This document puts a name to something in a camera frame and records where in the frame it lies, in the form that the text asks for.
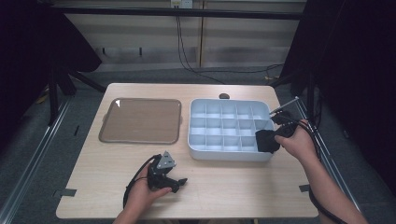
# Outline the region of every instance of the black controller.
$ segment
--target black controller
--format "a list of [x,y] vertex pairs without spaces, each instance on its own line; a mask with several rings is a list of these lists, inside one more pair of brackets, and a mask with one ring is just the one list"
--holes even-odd
[[187,182],[187,178],[174,180],[166,175],[175,167],[175,161],[171,155],[165,151],[163,155],[155,159],[148,167],[148,187],[150,189],[171,188],[172,192],[176,193],[180,186]]
[[275,135],[292,137],[297,128],[298,121],[291,118],[289,112],[279,111],[271,120],[280,125],[276,131],[260,130],[256,132],[257,147],[260,152],[274,153],[280,149],[280,144],[275,140]]
[[187,182],[187,178],[174,180],[166,175],[176,166],[175,161],[172,159],[169,152],[165,151],[163,155],[158,154],[152,156],[148,159],[131,180],[129,185],[126,187],[124,197],[123,197],[123,206],[125,207],[126,202],[128,201],[128,195],[131,191],[134,183],[138,180],[136,179],[137,175],[141,172],[141,170],[151,161],[152,164],[148,166],[148,175],[143,176],[141,178],[146,178],[148,181],[148,187],[150,189],[163,189],[163,188],[171,188],[172,192],[176,193],[180,186],[183,186]]

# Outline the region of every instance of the power cord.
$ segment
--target power cord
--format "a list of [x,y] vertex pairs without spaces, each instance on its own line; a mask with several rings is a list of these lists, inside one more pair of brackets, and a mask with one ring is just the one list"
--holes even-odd
[[[319,145],[315,139],[314,133],[307,123],[304,123],[300,120],[295,120],[292,118],[289,118],[287,116],[283,116],[281,114],[286,114],[284,111],[281,111],[279,113],[276,113],[276,115],[274,115],[272,117],[272,120],[277,123],[277,124],[282,124],[285,125],[291,125],[291,124],[297,124],[298,126],[302,127],[311,137],[312,142],[314,143],[315,146],[315,151],[317,153],[318,159],[319,161],[321,161],[321,156],[320,156],[320,150],[319,150]],[[334,215],[332,212],[330,212],[329,210],[327,210],[326,208],[324,208],[320,202],[318,201],[318,199],[315,197],[314,192],[312,191],[312,189],[309,189],[309,199],[311,200],[312,204],[326,217],[328,217],[329,219],[331,219],[332,221],[334,221],[335,223],[339,223],[339,224],[347,224],[343,219],[341,219],[340,217],[337,217],[336,215]]]
[[[181,58],[181,53],[180,53],[180,47],[181,47],[181,51],[183,53],[184,56],[184,61],[186,62],[187,66],[183,63],[183,60]],[[257,71],[232,71],[232,70],[206,70],[206,71],[196,71],[194,70],[190,64],[189,61],[187,59],[187,55],[186,55],[186,51],[184,50],[184,42],[183,42],[183,37],[181,34],[181,23],[180,23],[180,17],[177,17],[177,51],[178,51],[178,58],[180,60],[181,65],[183,66],[184,69],[186,69],[187,71],[193,72],[195,75],[199,76],[199,77],[206,77],[209,79],[212,79],[218,83],[221,84],[225,84],[224,82],[213,78],[213,77],[209,77],[209,76],[205,76],[203,75],[203,73],[236,73],[236,74],[254,74],[254,73],[265,73],[266,74],[266,80],[267,80],[267,85],[269,84],[269,80],[270,78],[270,74],[268,73],[268,71],[275,69],[279,66],[283,66],[283,63],[279,63],[279,64],[271,64],[269,66],[267,66],[265,69],[262,70],[257,70]]]

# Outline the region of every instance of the wooden table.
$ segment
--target wooden table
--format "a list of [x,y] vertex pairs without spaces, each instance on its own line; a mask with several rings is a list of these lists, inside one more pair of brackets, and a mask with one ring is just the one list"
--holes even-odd
[[[258,100],[279,106],[274,89],[264,86],[126,84],[108,86],[68,181],[74,197],[63,196],[59,218],[115,218],[122,209],[126,185],[149,157],[167,150],[177,166],[168,174],[187,184],[156,201],[142,216],[156,218],[315,217],[317,209],[299,186],[308,183],[300,163],[284,148],[268,162],[198,161],[189,153],[190,104],[196,98]],[[117,144],[99,141],[110,103],[119,97],[178,99],[182,103],[179,138],[173,145]]]

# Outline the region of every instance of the black wire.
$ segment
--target black wire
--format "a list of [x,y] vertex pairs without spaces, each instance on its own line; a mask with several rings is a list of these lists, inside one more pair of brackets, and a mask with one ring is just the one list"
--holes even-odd
[[[320,151],[318,150],[318,144],[316,143],[315,140],[315,136],[313,134],[313,132],[309,129],[308,124],[301,122],[300,120],[295,120],[295,119],[291,119],[288,117],[284,117],[284,116],[280,116],[278,115],[279,118],[282,119],[287,119],[292,123],[296,123],[297,125],[299,125],[300,127],[302,127],[311,137],[312,142],[314,143],[315,146],[315,150],[317,152],[317,156],[318,159],[321,161],[321,157],[320,157]],[[347,224],[343,219],[337,217],[335,214],[333,214],[332,212],[330,212],[329,210],[327,210],[326,208],[324,208],[320,202],[317,200],[317,198],[314,195],[314,192],[312,191],[312,189],[309,189],[309,199],[311,200],[312,204],[326,217],[328,217],[329,219],[331,219],[332,221],[334,221],[335,223],[340,223],[340,224]]]
[[[181,49],[182,49],[182,52],[183,52],[183,55],[184,55],[184,61],[186,62],[186,64],[187,64],[188,67],[186,67],[186,65],[183,63],[183,60],[181,59],[181,54],[180,54],[180,43],[181,43]],[[257,71],[232,71],[232,70],[219,70],[219,71],[216,71],[216,70],[206,70],[206,71],[196,71],[196,70],[194,70],[194,69],[190,66],[189,61],[187,60],[186,51],[184,50],[184,42],[183,42],[183,37],[182,37],[182,34],[181,34],[180,17],[177,17],[177,51],[178,51],[178,58],[179,58],[180,63],[181,63],[181,65],[183,66],[184,69],[186,69],[187,71],[193,72],[193,73],[194,73],[195,75],[197,75],[197,76],[206,77],[206,78],[212,79],[212,80],[214,80],[214,81],[217,81],[217,82],[219,82],[219,83],[221,83],[221,84],[225,84],[225,83],[222,82],[222,81],[220,81],[220,80],[218,80],[218,79],[215,79],[215,78],[213,78],[213,77],[205,76],[205,75],[203,75],[202,73],[225,73],[225,72],[226,72],[226,73],[239,73],[239,74],[253,74],[253,73],[262,73],[262,72],[265,72],[266,75],[267,75],[267,83],[266,83],[266,84],[268,85],[268,84],[269,84],[269,79],[270,79],[270,78],[269,78],[270,75],[269,75],[268,71],[269,71],[269,70],[272,70],[272,69],[274,69],[274,68],[277,68],[277,67],[279,67],[279,66],[283,66],[283,65],[284,65],[283,63],[271,64],[271,65],[267,66],[265,69],[257,70]]]
[[331,213],[329,210],[324,208],[318,199],[315,197],[314,192],[311,188],[309,188],[309,199],[311,200],[312,204],[321,212],[323,215],[334,221],[335,223],[340,224],[347,224],[343,219],[337,217],[335,214]]
[[[186,61],[186,64],[187,64],[188,67],[186,67],[186,65],[184,65],[183,61],[181,60],[180,43],[181,43],[181,47],[182,47],[182,51],[183,51],[183,54],[184,54],[184,58],[185,58],[185,61]],[[195,75],[197,75],[199,77],[206,77],[206,78],[212,79],[212,80],[214,80],[214,81],[216,81],[218,83],[225,84],[224,82],[222,82],[222,81],[220,81],[218,79],[215,79],[213,77],[204,76],[204,75],[196,72],[194,69],[192,69],[192,67],[189,64],[189,61],[187,60],[186,51],[184,50],[183,37],[181,35],[180,17],[177,17],[177,51],[178,51],[178,58],[180,59],[180,63],[184,67],[184,69],[186,69],[187,71],[193,72]]]
[[149,164],[150,161],[152,161],[156,158],[160,158],[160,157],[161,157],[161,154],[154,155],[154,156],[150,157],[147,161],[145,161],[145,163],[143,163],[143,165],[136,172],[136,174],[134,175],[134,178],[132,178],[131,182],[129,182],[129,184],[126,187],[126,190],[124,192],[124,197],[122,200],[123,207],[125,207],[125,204],[128,201],[129,192],[131,191],[131,188],[134,186],[134,183],[141,178],[147,178],[147,177],[140,177],[140,178],[136,179],[137,176],[140,174],[140,172],[142,172],[142,170],[146,167],[146,165]]

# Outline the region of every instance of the metal frame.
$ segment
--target metal frame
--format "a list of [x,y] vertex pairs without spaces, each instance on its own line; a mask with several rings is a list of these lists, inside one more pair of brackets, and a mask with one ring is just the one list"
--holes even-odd
[[66,14],[214,17],[287,21],[299,21],[304,16],[303,13],[298,12],[235,11],[165,7],[77,7],[56,5],[51,6],[50,9]]
[[61,104],[59,108],[59,117],[53,122],[52,125],[47,128],[43,138],[41,139],[41,142],[38,144],[35,150],[35,154],[33,155],[32,159],[30,159],[17,185],[15,186],[14,190],[12,190],[11,194],[8,196],[3,207],[1,208],[1,224],[11,223],[12,219],[14,218],[23,200],[23,197],[25,196],[30,184],[33,181],[33,178],[35,177],[35,173],[37,172],[40,163],[43,161],[50,147],[50,143],[52,142],[53,137],[58,132],[58,129],[61,126],[64,115],[66,114],[67,109],[70,106],[71,99],[72,97],[68,96],[65,98],[64,103]]

